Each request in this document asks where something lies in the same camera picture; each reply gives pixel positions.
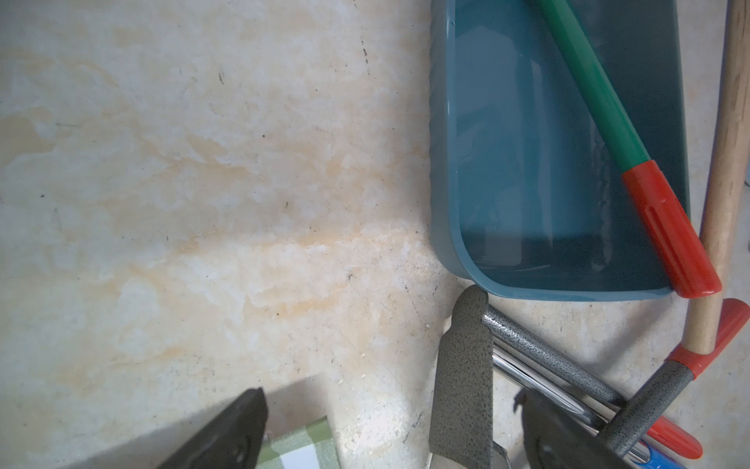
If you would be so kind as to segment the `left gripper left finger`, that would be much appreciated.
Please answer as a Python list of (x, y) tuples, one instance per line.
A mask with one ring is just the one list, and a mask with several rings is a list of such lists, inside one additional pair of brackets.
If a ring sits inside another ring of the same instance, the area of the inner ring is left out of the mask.
[(264, 390), (248, 389), (159, 468), (255, 468), (268, 417)]

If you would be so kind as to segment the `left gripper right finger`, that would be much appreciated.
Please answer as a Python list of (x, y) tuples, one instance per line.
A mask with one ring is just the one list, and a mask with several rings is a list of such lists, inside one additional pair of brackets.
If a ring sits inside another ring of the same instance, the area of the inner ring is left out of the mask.
[(523, 447), (531, 468), (629, 468), (621, 456), (539, 391), (521, 389), (514, 410), (519, 406)]

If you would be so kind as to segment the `green hoe red grip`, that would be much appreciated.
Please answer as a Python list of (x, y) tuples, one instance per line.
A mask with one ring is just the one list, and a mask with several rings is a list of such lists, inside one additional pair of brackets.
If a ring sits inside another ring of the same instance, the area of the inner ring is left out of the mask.
[(591, 42), (566, 1), (539, 1), (541, 16), (618, 166), (674, 291), (700, 298), (722, 290), (683, 205), (650, 157)]

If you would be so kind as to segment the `wooden handle hoe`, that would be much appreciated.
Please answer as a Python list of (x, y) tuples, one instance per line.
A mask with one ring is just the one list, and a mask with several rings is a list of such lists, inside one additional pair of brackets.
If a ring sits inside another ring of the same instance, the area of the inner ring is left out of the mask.
[(700, 238), (721, 281), (730, 273), (749, 158), (749, 3), (728, 3), (720, 97)]

